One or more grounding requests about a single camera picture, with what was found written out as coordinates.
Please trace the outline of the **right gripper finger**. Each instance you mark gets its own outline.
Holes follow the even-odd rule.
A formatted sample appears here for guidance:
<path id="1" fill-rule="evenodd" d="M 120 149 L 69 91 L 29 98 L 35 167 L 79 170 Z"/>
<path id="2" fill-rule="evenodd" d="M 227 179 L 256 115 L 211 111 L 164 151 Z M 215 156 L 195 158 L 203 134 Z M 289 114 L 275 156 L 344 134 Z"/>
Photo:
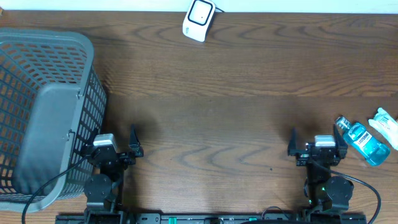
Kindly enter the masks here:
<path id="1" fill-rule="evenodd" d="M 341 134 L 339 133 L 339 130 L 337 128 L 337 125 L 333 125 L 333 135 L 334 135 L 334 139 L 336 142 L 336 148 L 339 151 L 347 151 L 348 149 L 348 145 L 345 142 L 345 140 L 343 139 L 343 137 L 341 136 Z"/>
<path id="2" fill-rule="evenodd" d="M 297 154 L 297 135 L 296 129 L 293 128 L 289 140 L 289 144 L 287 146 L 287 153 L 289 156 L 295 156 Z"/>

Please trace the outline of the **teal mouthwash bottle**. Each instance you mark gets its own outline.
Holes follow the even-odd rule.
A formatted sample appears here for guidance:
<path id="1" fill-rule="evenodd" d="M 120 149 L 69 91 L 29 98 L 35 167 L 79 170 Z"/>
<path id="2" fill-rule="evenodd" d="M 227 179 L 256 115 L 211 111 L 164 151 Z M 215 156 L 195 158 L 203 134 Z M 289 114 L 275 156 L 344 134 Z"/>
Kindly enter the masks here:
<path id="1" fill-rule="evenodd" d="M 335 124 L 343 131 L 343 139 L 353 146 L 369 165 L 379 166 L 388 158 L 391 150 L 377 140 L 363 124 L 351 123 L 344 116 L 338 117 Z"/>

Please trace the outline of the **mint green wipes pack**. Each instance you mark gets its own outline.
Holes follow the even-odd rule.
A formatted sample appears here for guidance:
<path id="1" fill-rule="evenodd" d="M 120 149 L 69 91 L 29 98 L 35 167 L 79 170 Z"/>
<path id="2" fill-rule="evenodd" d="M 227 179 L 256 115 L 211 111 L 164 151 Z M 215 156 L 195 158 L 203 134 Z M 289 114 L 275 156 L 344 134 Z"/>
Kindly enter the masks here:
<path id="1" fill-rule="evenodd" d="M 369 125 L 379 132 L 397 150 L 397 121 L 383 108 L 378 108 Z"/>

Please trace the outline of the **grey plastic shopping basket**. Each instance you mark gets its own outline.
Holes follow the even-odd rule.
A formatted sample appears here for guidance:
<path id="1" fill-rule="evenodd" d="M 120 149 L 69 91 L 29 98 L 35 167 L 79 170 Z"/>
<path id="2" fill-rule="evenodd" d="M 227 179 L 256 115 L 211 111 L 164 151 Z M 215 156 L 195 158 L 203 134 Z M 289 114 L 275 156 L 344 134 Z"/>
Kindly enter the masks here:
<path id="1" fill-rule="evenodd" d="M 1 210 L 36 212 L 82 194 L 80 149 L 99 131 L 106 93 L 90 40 L 1 29 Z"/>

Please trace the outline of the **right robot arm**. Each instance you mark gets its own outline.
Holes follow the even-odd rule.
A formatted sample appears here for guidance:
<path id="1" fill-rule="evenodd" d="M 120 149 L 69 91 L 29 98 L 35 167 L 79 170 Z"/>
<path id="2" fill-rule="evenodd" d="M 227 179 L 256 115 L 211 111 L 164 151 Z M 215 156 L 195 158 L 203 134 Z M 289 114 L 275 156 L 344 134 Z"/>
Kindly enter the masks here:
<path id="1" fill-rule="evenodd" d="M 348 145 L 337 128 L 332 135 L 318 135 L 313 142 L 300 145 L 296 130 L 292 131 L 287 154 L 295 157 L 297 166 L 304 166 L 307 178 L 304 192 L 310 206 L 299 213 L 306 222 L 342 223 L 343 212 L 349 209 L 353 195 L 352 181 L 332 176 L 331 167 L 346 157 Z"/>

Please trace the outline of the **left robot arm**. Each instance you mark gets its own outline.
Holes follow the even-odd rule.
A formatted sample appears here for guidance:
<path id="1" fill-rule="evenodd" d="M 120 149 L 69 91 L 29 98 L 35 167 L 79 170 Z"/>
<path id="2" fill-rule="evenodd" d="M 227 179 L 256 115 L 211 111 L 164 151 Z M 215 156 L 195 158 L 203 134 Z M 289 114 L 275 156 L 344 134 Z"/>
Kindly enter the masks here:
<path id="1" fill-rule="evenodd" d="M 85 223 L 136 222 L 134 215 L 122 206 L 124 171 L 144 155 L 134 126 L 131 126 L 129 150 L 118 152 L 117 149 L 113 134 L 95 131 L 80 151 L 89 164 L 99 169 L 99 173 L 89 177 L 84 185 Z"/>

